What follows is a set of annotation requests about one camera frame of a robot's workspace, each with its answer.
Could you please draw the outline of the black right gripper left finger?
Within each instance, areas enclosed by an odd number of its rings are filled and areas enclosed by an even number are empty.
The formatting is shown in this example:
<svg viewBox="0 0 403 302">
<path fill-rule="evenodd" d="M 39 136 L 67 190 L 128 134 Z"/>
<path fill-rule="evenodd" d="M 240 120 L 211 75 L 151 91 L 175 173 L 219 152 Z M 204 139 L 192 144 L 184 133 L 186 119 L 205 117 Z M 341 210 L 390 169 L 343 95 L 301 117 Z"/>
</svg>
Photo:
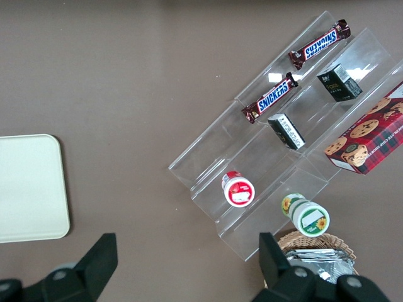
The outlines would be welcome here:
<svg viewBox="0 0 403 302">
<path fill-rule="evenodd" d="M 105 233 L 72 268 L 60 268 L 23 287 L 1 280 L 1 301 L 97 301 L 118 265 L 115 233 Z"/>
</svg>

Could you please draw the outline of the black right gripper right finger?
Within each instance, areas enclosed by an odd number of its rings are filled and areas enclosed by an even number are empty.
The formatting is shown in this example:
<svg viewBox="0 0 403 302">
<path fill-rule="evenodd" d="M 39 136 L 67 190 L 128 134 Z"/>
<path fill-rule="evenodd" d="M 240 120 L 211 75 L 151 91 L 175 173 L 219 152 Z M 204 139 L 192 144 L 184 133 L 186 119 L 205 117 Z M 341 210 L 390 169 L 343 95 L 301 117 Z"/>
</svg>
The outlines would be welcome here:
<svg viewBox="0 0 403 302">
<path fill-rule="evenodd" d="M 370 279 L 342 275 L 336 284 L 312 271 L 291 266 L 271 233 L 259 234 L 259 265 L 268 285 L 254 301 L 388 301 Z"/>
</svg>

